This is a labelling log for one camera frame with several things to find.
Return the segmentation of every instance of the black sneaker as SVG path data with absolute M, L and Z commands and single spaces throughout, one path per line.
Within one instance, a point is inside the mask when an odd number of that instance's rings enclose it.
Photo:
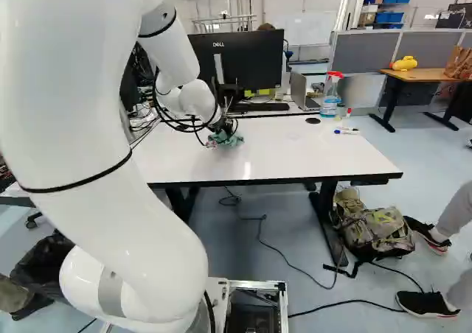
M 453 318 L 460 309 L 449 311 L 440 292 L 397 292 L 397 303 L 402 309 L 419 318 Z
M 420 235 L 422 238 L 425 239 L 426 243 L 428 244 L 429 248 L 435 252 L 438 256 L 444 256 L 447 254 L 448 249 L 452 245 L 451 241 L 448 239 L 444 242 L 438 242 L 429 233 L 429 230 L 431 230 L 434 225 L 432 224 L 425 224 L 423 222 L 419 222 L 416 219 L 413 219 L 412 217 L 403 217 L 408 224 L 408 226 L 416 232 L 418 235 Z

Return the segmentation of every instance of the white shoe sole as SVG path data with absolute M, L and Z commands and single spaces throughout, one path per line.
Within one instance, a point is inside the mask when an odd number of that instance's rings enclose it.
M 404 309 L 405 311 L 407 311 L 410 315 L 413 315 L 413 316 L 418 317 L 418 318 L 456 318 L 456 317 L 457 317 L 457 315 L 454 315 L 454 316 L 444 316 L 444 315 L 440 315 L 439 313 L 425 313 L 425 314 L 423 314 L 423 315 L 420 315 L 419 313 L 410 311 L 410 310 L 407 309 L 404 305 L 402 305 L 402 304 L 400 303 L 400 300 L 398 299 L 398 295 L 395 295 L 395 300 L 397 301 L 398 306 L 400 306 L 402 309 Z
M 436 247 L 434 244 L 432 244 L 429 239 L 424 236 L 422 233 L 418 232 L 418 231 L 415 231 L 415 233 L 418 235 L 418 236 L 421 236 L 425 241 L 426 241 L 426 244 L 428 245 L 428 248 L 431 250 L 431 252 L 433 252 L 434 254 L 438 255 L 438 256 L 441 256 L 441 257 L 444 257 L 446 254 L 448 254 L 448 248 L 446 247 L 445 250 L 441 250 L 441 248 L 439 247 Z

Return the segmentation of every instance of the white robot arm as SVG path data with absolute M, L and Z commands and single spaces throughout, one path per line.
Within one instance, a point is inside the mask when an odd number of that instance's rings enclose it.
M 201 316 L 207 255 L 142 179 L 118 112 L 139 34 L 150 36 L 139 41 L 161 71 L 159 99 L 205 122 L 214 111 L 163 1 L 0 0 L 0 149 L 35 205 L 77 244 L 60 272 L 71 304 L 134 332 L 183 333 Z
M 221 119 L 208 85 L 196 79 L 200 66 L 171 3 L 164 0 L 142 17 L 139 43 L 159 69 L 156 93 L 161 104 L 176 114 L 196 115 L 210 125 Z

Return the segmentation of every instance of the gray partition panel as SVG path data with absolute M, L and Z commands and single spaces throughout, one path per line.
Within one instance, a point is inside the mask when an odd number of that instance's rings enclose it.
M 395 60 L 412 55 L 418 68 L 444 68 L 461 32 L 404 32 Z
M 388 68 L 398 36 L 398 32 L 338 35 L 331 70 L 352 74 Z
M 462 40 L 461 44 L 464 48 L 472 48 L 472 32 L 467 32 Z

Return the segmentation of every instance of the black trash bag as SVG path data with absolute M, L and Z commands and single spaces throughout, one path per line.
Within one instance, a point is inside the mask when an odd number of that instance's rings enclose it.
M 69 304 L 59 286 L 59 271 L 74 243 L 54 231 L 53 235 L 39 241 L 15 266 L 10 279 L 53 300 Z

